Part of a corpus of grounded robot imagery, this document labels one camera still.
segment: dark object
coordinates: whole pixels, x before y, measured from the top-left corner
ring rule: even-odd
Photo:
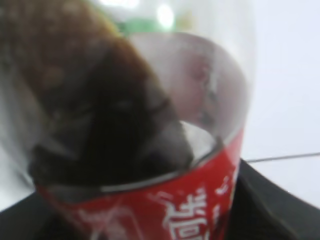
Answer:
[[[320,210],[242,161],[227,240],[319,240]],[[37,194],[0,214],[0,239],[77,240]]]

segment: black fabric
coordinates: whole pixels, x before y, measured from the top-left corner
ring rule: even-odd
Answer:
[[[0,214],[1,240],[78,240],[34,194]],[[226,240],[320,240],[320,210],[242,161]]]

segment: cola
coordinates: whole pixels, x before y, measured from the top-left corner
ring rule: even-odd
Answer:
[[[42,186],[112,186],[186,171],[193,152],[158,77],[132,44],[80,0],[4,7],[29,172]]]

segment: white floor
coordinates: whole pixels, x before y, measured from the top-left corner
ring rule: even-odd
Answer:
[[[250,161],[320,153],[320,1],[253,1],[257,74],[242,157]],[[251,165],[320,208],[320,156]],[[0,183],[0,211],[31,192],[3,159]]]

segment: coca-cola label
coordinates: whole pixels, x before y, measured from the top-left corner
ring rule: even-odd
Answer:
[[[70,204],[38,190],[90,240],[222,240],[242,133],[212,159],[178,178]]]

